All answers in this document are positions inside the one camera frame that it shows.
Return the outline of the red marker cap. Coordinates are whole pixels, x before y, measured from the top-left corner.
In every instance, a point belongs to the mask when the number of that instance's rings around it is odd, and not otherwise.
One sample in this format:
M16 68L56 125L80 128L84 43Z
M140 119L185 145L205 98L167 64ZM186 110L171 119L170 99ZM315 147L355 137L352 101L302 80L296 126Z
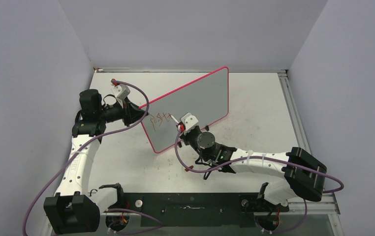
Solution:
M191 169L193 169L193 166L189 166L189 167L185 168L185 172L189 172Z

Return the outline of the pink framed whiteboard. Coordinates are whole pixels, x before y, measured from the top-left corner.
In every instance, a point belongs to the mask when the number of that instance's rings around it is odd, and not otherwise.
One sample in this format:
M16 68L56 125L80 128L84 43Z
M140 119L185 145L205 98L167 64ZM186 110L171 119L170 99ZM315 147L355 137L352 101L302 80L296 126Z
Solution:
M174 145L176 123L187 113L199 127L211 125L229 113L229 69L224 66L141 106L149 115L141 122L154 153Z

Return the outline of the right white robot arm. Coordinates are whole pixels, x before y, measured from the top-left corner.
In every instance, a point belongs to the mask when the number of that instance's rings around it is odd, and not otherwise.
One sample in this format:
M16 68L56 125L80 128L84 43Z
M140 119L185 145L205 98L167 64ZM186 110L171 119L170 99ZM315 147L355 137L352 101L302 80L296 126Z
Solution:
M202 132L198 126L186 130L179 124L178 129L175 147L190 146L198 154L198 164L208 167L205 178L212 171L276 177L276 181L260 188L257 204L262 210L271 210L295 197L311 202L322 199L327 168L303 148L293 147L281 153L253 152L219 144L211 132Z

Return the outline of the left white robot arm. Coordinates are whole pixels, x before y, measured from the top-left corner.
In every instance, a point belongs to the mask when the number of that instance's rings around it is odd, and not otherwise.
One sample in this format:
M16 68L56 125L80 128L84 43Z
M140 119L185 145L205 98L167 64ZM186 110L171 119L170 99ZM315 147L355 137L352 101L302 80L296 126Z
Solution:
M119 183L104 184L94 196L88 195L94 157L106 130L106 124L121 120L125 126L138 122L144 111L128 99L126 85L112 88L112 105L102 104L96 89L80 93L80 111L72 128L72 147L59 187L44 201L44 211L57 235L95 232L100 216L108 208L114 212L125 207L124 192Z

